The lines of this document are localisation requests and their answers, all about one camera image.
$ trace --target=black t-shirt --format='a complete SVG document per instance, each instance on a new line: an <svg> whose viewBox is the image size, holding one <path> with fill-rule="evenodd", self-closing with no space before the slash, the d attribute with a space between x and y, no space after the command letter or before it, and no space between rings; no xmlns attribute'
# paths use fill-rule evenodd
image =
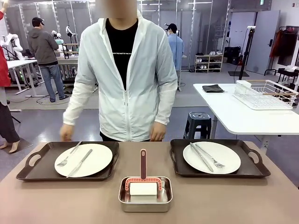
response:
<svg viewBox="0 0 299 224"><path fill-rule="evenodd" d="M126 87L128 63L132 54L134 39L138 28L138 21L128 29L118 30L106 21L106 30L110 40L114 61L121 75L123 86Z"/></svg>

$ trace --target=white plate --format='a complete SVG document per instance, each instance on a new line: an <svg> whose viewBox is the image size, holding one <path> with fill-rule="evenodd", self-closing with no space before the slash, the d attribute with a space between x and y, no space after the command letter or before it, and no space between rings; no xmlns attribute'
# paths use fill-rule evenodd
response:
<svg viewBox="0 0 299 224"><path fill-rule="evenodd" d="M193 150L190 145L188 145L183 151L183 156L186 162L193 168L208 174L230 174L235 172L238 168L240 168L241 165L240 157L237 155L237 153L235 153L230 148L218 143L207 142L207 141L196 142L194 144L201 147L212 157L214 157L214 159L217 162L225 165L225 167L217 168L214 165L213 160L204 152L200 151L201 154L206 158L208 163L213 168L214 172L212 172L206 166L206 164L203 162L203 160L197 154L197 152Z"/></svg>
<svg viewBox="0 0 299 224"><path fill-rule="evenodd" d="M58 163L60 163L70 154L73 148L61 153L55 161L55 170L62 176L67 176L83 159L89 149L92 149L93 151L83 162L81 168L75 173L75 175L71 177L90 176L100 172L106 166L108 166L112 160L112 152L108 147L99 144L85 144L80 145L77 148L77 150L68 158L67 164L65 166L57 166Z"/></svg>

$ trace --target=gray floor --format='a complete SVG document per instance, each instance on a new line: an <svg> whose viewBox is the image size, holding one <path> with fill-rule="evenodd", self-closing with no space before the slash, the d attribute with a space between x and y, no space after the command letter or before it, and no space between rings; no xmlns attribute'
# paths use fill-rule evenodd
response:
<svg viewBox="0 0 299 224"><path fill-rule="evenodd" d="M193 88L194 83L233 83L234 77L228 75L228 71L234 71L236 68L232 64L223 64L221 72L212 72L212 73L191 73L191 72L182 72L181 73L181 82L182 82L182 91L176 93L176 98L174 102L174 107L197 107L197 106L206 106L204 100L198 95L196 90ZM247 72L250 77L244 77L244 80L248 79L271 79L277 81L278 77L273 75L268 75L264 77L263 75ZM69 99L58 100L55 103L50 103L48 98L25 98L26 95L31 95L31 90L23 92L19 95L15 95L17 89L6 88L7 98L12 101L10 109L22 109L22 110L57 110L57 109L66 109ZM38 95L47 95L46 88L44 84L36 88L36 93ZM88 100L88 103L85 106L85 109L97 109L99 106L99 95L98 91L93 93L93 95Z"/></svg>
<svg viewBox="0 0 299 224"><path fill-rule="evenodd" d="M212 112L207 107L175 107L172 109L170 123L164 141L181 139L183 137L186 118L189 112ZM76 124L74 141L101 141L99 136L98 110L84 110ZM3 179L30 151L40 142L60 141L59 128L62 124L63 110L26 110L13 115L21 121L15 122L15 128L20 137L29 141L33 146L15 154L7 154L0 150L0 180ZM226 131L219 123L216 138L249 140L260 145L254 136L235 136ZM299 136L274 137L270 143L267 155L279 166L282 171L296 185L299 185L299 150L296 145Z"/></svg>

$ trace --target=man in blue shirt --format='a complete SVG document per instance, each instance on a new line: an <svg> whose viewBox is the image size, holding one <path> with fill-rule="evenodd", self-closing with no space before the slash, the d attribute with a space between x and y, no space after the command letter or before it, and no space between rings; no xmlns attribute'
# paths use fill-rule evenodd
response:
<svg viewBox="0 0 299 224"><path fill-rule="evenodd" d="M177 35L178 28L174 23L170 24L166 30L169 34L168 41L172 51L173 62L177 71L178 82L180 82L180 72L182 66L182 56L184 52L184 42L181 38L178 37Z"/></svg>

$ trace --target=white jacket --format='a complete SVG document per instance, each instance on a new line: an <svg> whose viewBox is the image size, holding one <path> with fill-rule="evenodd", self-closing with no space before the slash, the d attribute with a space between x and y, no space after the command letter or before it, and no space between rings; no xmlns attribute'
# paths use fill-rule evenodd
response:
<svg viewBox="0 0 299 224"><path fill-rule="evenodd" d="M64 123L75 124L98 82L100 131L119 141L148 140L154 121L168 124L178 85L167 35L138 12L125 90L105 25L106 19L99 19L81 35L78 74Z"/></svg>

